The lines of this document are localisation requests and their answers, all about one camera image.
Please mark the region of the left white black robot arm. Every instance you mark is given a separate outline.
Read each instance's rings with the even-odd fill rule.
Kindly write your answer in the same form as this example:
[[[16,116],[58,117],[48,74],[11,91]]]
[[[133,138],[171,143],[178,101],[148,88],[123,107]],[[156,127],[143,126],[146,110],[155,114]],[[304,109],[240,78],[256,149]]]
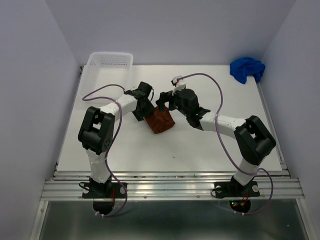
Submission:
[[[142,81],[137,88],[124,89],[118,99],[94,96],[92,92],[82,98],[84,102],[110,102],[101,107],[90,106],[79,129],[78,141],[85,149],[90,164],[89,181],[79,183],[84,199],[111,197],[112,174],[106,165],[106,157],[120,131],[123,116],[132,113],[138,121],[150,116],[155,111],[151,102],[153,97],[153,87]]]

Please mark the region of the brown microfiber towel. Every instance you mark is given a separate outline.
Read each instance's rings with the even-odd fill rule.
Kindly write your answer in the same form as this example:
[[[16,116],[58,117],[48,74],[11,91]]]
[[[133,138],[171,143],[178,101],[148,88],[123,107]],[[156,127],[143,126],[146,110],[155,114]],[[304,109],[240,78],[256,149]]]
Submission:
[[[154,134],[163,133],[175,125],[175,121],[166,106],[163,111],[156,107],[153,114],[146,116],[144,119]]]

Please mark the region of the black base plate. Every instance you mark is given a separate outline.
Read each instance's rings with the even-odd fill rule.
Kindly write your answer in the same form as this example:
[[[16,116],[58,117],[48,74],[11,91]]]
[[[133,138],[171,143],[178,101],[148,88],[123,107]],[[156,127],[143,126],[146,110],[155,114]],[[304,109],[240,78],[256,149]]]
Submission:
[[[111,187],[106,192],[94,191],[89,182],[80,182],[83,199],[122,199],[126,198],[125,190],[119,183],[112,182]]]
[[[259,197],[260,189],[256,181],[250,181],[245,186],[237,181],[219,181],[214,183],[211,195],[217,199],[242,198],[247,195],[249,197]]]

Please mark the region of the white perforated plastic basket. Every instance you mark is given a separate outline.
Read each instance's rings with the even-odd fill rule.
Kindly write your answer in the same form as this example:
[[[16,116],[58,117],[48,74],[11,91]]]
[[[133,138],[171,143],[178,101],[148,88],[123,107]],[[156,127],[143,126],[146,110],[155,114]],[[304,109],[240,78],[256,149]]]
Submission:
[[[83,67],[78,96],[83,98],[109,84],[120,85],[125,90],[131,89],[135,85],[132,79],[133,60],[130,53],[93,52]]]

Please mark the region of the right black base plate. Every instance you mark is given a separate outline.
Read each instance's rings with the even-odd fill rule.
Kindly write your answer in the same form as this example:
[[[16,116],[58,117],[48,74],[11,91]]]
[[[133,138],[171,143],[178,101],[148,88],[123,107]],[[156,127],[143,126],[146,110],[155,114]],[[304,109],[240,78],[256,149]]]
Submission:
[[[245,186],[237,181],[219,181],[214,183],[211,195],[217,199],[242,198],[247,195],[249,197],[259,197],[260,189],[256,181],[250,181]]]

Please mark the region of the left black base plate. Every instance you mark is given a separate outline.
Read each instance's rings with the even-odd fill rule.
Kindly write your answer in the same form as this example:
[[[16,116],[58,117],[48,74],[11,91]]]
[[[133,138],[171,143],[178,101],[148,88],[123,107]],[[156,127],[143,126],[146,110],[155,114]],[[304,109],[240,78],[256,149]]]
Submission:
[[[125,190],[119,183],[112,182],[111,187],[106,192],[94,191],[89,182],[80,182],[83,199],[122,199],[126,198]]]

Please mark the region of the blue microfiber towel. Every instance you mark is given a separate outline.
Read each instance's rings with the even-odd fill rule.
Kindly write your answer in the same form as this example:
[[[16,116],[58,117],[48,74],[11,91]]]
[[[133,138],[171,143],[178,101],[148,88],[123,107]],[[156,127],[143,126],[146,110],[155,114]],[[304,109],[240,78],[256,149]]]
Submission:
[[[259,83],[264,75],[266,65],[251,57],[242,57],[229,64],[229,74],[239,83],[245,84],[247,77],[253,77]]]

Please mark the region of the aluminium rail frame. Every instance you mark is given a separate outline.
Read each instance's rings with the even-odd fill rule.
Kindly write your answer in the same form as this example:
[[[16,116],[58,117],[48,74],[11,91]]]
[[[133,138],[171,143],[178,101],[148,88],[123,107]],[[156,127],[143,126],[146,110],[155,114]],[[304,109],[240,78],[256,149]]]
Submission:
[[[196,164],[196,171],[117,170],[128,184],[128,200],[118,216],[95,216],[92,201],[81,197],[78,185],[89,177],[88,161],[71,151],[66,131],[51,180],[45,182],[33,240],[314,240],[300,181],[292,178],[280,146],[270,158],[280,170],[256,178],[260,196],[252,200],[253,215],[230,212],[226,199],[210,192],[228,181],[229,162]]]

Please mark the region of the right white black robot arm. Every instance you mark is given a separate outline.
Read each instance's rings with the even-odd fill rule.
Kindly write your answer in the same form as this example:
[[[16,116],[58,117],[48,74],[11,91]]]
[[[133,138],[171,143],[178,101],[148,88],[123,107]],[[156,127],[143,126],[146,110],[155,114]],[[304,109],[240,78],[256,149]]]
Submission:
[[[260,191],[253,179],[263,160],[276,147],[276,141],[259,117],[234,118],[219,115],[200,106],[198,97],[191,89],[162,92],[156,101],[159,110],[168,104],[170,111],[177,110],[186,117],[190,126],[201,131],[216,132],[236,140],[242,160],[230,181],[216,182],[211,191],[213,197],[258,197]]]

